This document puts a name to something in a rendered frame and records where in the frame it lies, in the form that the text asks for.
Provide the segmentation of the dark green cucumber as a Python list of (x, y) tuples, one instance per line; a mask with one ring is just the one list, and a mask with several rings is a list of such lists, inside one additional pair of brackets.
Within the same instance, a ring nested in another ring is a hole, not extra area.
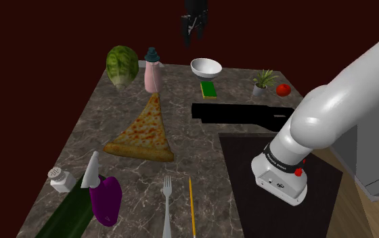
[(93, 219), (89, 189), (81, 189), (82, 181), (83, 176), (35, 238), (81, 238)]

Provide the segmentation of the cheese pizza slice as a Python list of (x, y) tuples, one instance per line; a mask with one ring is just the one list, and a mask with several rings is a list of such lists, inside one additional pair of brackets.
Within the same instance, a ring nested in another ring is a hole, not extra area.
[(159, 93), (152, 93), (148, 103), (133, 123), (105, 145), (106, 153), (156, 162), (172, 162), (174, 153), (166, 138)]

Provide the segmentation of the white bowl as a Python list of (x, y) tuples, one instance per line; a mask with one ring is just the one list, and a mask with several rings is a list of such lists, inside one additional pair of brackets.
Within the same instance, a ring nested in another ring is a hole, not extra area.
[(222, 65), (208, 58), (196, 58), (191, 61), (192, 72), (200, 81), (211, 81), (222, 71)]

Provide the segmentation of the white salt shaker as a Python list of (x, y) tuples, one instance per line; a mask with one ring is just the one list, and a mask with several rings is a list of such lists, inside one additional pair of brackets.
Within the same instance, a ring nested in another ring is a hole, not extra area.
[(51, 180), (50, 185), (59, 193), (70, 192), (76, 184), (74, 176), (59, 167), (53, 167), (47, 177)]

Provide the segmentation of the small potted green plant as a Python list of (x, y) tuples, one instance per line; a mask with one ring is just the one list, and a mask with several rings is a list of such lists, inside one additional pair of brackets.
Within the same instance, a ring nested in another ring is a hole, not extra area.
[(253, 79), (254, 87), (252, 94), (254, 96), (261, 96), (267, 87), (272, 87), (278, 75), (273, 73), (273, 70), (261, 70), (257, 73), (257, 77)]

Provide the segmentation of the yellow pencil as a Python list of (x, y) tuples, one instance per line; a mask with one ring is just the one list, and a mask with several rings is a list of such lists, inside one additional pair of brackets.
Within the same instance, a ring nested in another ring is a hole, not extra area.
[(192, 191), (192, 180), (191, 180), (191, 177), (189, 177), (189, 198), (190, 198), (191, 216), (192, 216), (192, 233), (193, 233), (193, 238), (196, 238), (194, 200), (193, 200), (193, 191)]

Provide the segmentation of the pink bottle with teal cap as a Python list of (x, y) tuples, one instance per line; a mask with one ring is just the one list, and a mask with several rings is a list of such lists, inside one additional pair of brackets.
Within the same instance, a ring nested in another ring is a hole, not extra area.
[(154, 47), (149, 47), (144, 59), (146, 61), (144, 73), (145, 89), (149, 93), (158, 93), (162, 89), (160, 56)]

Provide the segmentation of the silver fork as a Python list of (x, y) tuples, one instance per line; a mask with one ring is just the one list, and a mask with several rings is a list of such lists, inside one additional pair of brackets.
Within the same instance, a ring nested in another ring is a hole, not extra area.
[(172, 193), (171, 177), (165, 176), (162, 192), (165, 196), (164, 228), (162, 238), (171, 238), (171, 224), (169, 215), (169, 197)]

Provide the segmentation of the purple spray bottle white nozzle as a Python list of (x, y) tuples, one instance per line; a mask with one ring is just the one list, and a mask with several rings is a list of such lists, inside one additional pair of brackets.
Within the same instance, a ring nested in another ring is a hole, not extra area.
[(94, 151), (81, 183), (82, 189), (89, 189), (92, 210), (97, 220), (105, 227), (118, 222), (118, 213), (122, 201), (122, 189), (114, 176), (104, 180), (99, 175), (99, 153)]

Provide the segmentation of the red tomato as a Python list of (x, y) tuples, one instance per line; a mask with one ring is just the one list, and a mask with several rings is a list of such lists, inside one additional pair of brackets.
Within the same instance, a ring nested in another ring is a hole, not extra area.
[(276, 87), (275, 91), (280, 97), (285, 97), (291, 93), (291, 87), (287, 84), (280, 84)]

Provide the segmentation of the dark robot stand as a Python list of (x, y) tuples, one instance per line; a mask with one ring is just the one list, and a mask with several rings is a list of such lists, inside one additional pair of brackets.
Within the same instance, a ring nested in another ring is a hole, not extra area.
[(260, 188), (253, 157), (273, 133), (220, 133), (219, 139), (245, 238), (326, 238), (342, 172), (312, 153), (306, 158), (307, 195), (291, 206)]

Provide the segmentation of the green lettuce head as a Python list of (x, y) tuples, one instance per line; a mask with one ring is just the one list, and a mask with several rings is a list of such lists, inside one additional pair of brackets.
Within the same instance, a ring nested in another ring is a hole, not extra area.
[(106, 73), (118, 91), (126, 89), (139, 72), (138, 56), (127, 46), (113, 47), (106, 58)]

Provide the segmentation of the green and yellow sponge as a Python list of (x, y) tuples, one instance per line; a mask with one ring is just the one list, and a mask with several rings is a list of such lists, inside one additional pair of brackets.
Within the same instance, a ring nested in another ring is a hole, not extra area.
[(216, 99), (217, 94), (214, 84), (211, 81), (201, 81), (200, 88), (204, 99)]

